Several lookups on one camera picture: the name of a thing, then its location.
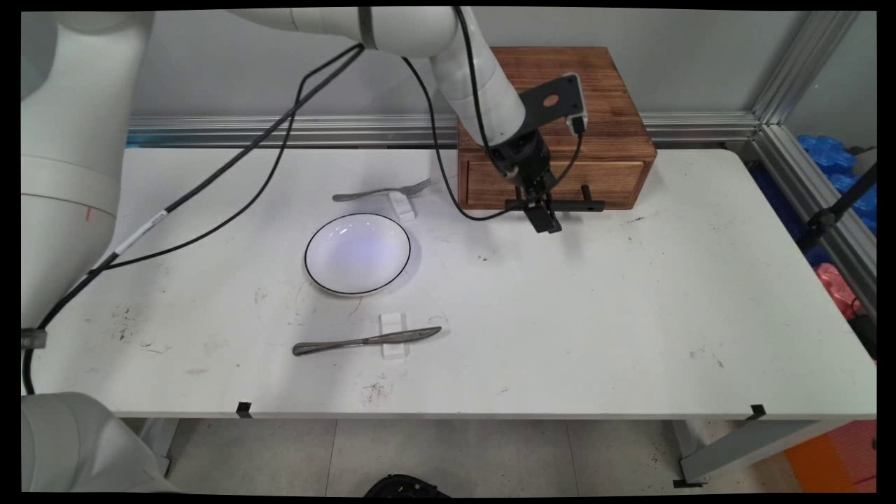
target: knife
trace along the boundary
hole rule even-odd
[[[388,333],[386,335],[371,336],[369,338],[359,338],[357,340],[343,340],[340,342],[314,342],[314,343],[296,343],[292,347],[293,355],[307,355],[308,353],[321,352],[330,350],[331,348],[340,348],[342,346],[354,346],[359,344],[383,344],[383,343],[409,343],[422,340],[434,335],[442,330],[441,326],[424,327],[422,329],[410,329],[409,331],[399,331],[397,333]]]

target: floor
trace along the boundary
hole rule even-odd
[[[736,427],[706,422],[712,441]],[[667,421],[181,420],[168,478],[182,491],[360,497],[410,474],[452,497],[801,491],[783,454],[674,489]]]

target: silver fork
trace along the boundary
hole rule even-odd
[[[422,191],[429,187],[430,184],[433,183],[431,178],[427,178],[423,182],[414,184],[413,186],[405,186],[405,187],[396,187],[396,188],[386,188],[386,189],[376,189],[374,191],[365,191],[363,193],[355,193],[351,195],[333,195],[333,201],[350,201],[353,199],[358,199],[360,197],[375,195],[376,193],[387,193],[389,191],[397,191],[402,193],[405,196],[413,196],[416,193]]]

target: black stand pole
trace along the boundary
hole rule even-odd
[[[877,182],[877,163],[872,165],[865,175],[856,181],[852,187],[840,197],[830,208],[819,210],[818,213],[809,219],[806,223],[806,234],[797,242],[799,249],[803,253],[808,252],[812,247],[818,245],[818,241],[824,236],[824,233],[835,225],[843,217],[847,210],[858,201],[862,195],[868,192]]]

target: wooden box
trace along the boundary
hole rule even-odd
[[[588,184],[591,197],[607,202],[607,209],[629,209],[657,151],[625,90],[607,48],[492,48],[517,92],[536,87],[568,72],[582,79],[588,129],[582,152],[569,175],[551,192],[555,199],[582,199]],[[463,125],[458,126],[458,199],[465,209],[502,209],[514,198],[509,184],[492,166],[482,147]],[[555,175],[569,163],[577,138],[564,119],[540,128],[551,151]]]

